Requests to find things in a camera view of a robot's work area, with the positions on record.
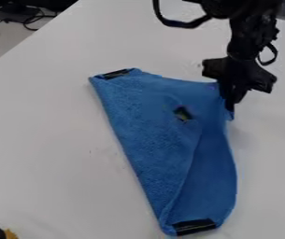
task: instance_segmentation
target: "white table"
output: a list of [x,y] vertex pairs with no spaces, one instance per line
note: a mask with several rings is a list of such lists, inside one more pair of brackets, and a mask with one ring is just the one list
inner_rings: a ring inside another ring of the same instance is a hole
[[[236,108],[235,211],[187,238],[285,238],[285,22],[279,81]],[[88,76],[124,67],[197,79],[221,57],[227,21],[170,29],[151,1],[80,0],[0,59],[0,222],[21,239],[164,238]]]

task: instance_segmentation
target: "microfiber cloth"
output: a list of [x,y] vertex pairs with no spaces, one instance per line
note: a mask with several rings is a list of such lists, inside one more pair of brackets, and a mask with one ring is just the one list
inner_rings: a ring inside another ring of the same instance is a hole
[[162,230],[184,235],[219,228],[235,206],[236,172],[225,127],[233,114],[218,83],[139,69],[90,82]]

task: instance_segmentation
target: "folded towel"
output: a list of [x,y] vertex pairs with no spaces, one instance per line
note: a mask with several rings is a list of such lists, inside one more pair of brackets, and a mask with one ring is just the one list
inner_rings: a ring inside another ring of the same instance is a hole
[[235,206],[236,172],[217,83],[138,69],[91,77],[162,230],[220,227]]

